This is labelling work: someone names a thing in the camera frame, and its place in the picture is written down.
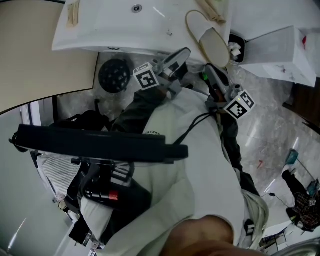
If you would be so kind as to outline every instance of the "red mark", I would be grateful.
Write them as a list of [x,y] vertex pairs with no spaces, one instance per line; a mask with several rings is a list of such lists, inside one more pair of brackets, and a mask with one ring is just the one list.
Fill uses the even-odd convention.
[[110,200],[118,200],[118,191],[111,190],[109,192],[109,199]]
[[264,161],[259,160],[259,166],[258,166],[257,170],[262,166],[263,163],[264,163]]
[[306,42],[307,42],[307,37],[305,36],[305,37],[302,39],[302,43],[303,43],[304,49],[306,49]]

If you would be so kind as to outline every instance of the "blue object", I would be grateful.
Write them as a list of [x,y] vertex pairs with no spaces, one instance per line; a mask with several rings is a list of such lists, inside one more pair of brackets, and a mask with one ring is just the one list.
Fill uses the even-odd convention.
[[308,186],[308,188],[306,189],[308,191],[308,194],[313,197],[316,195],[316,193],[318,192],[318,186],[319,186],[319,181],[312,181],[310,183],[310,185]]
[[285,160],[285,165],[294,165],[297,161],[299,153],[295,149],[290,149],[290,152]]

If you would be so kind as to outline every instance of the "gray tile floor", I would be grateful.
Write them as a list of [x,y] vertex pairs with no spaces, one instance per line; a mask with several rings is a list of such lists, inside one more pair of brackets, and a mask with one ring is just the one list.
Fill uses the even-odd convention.
[[[127,60],[131,70],[154,59],[140,54],[101,53],[97,71],[106,61],[114,58]],[[293,206],[293,196],[281,178],[284,161],[289,149],[295,145],[301,162],[315,178],[319,178],[320,136],[306,127],[302,118],[282,107],[290,97],[290,82],[260,78],[241,67],[230,66],[228,71],[233,82],[247,89],[257,103],[252,112],[238,123],[237,140],[241,147],[243,170],[252,175],[261,195],[275,193],[288,206]],[[193,84],[208,91],[204,82],[191,73],[185,76],[182,84]],[[133,101],[134,92],[139,89],[132,77],[125,92],[107,93],[99,85],[97,72],[93,90],[58,97],[58,112],[62,119],[66,119],[94,110],[94,100],[100,99],[100,111],[112,120]],[[297,165],[296,177],[305,187],[312,181],[300,164]],[[282,206],[282,202],[275,197],[267,195],[264,199],[270,207]]]

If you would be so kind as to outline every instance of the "sink drain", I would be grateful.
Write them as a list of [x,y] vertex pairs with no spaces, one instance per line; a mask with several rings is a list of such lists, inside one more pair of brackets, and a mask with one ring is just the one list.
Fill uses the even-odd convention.
[[140,13],[142,11],[142,5],[136,4],[134,7],[132,7],[132,12],[134,14]]

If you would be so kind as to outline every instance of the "black wire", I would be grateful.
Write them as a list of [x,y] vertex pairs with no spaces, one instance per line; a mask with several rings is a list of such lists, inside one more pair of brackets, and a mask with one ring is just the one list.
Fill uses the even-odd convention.
[[286,205],[286,204],[284,203],[284,201],[282,201],[279,197],[277,197],[276,195],[275,195],[275,197],[278,198],[286,207],[290,208],[290,207],[289,207],[288,205]]
[[186,132],[184,134],[182,134],[174,143],[173,145],[179,145],[181,144],[184,139],[188,136],[188,134],[193,130],[193,128],[195,128],[198,124],[200,124],[202,121],[206,120],[208,117],[211,117],[213,114],[212,113],[204,113],[201,115],[198,115],[192,122],[192,124],[189,126],[188,130],[186,130]]
[[270,197],[276,197],[276,198],[278,198],[286,207],[288,207],[288,208],[290,208],[288,205],[286,205],[285,203],[284,203],[284,201],[282,201],[279,197],[277,197],[276,196],[276,194],[274,194],[274,193],[269,193],[269,194],[264,194],[263,196],[261,196],[261,198],[263,198],[264,196],[266,196],[266,195],[268,195],[268,196],[270,196]]

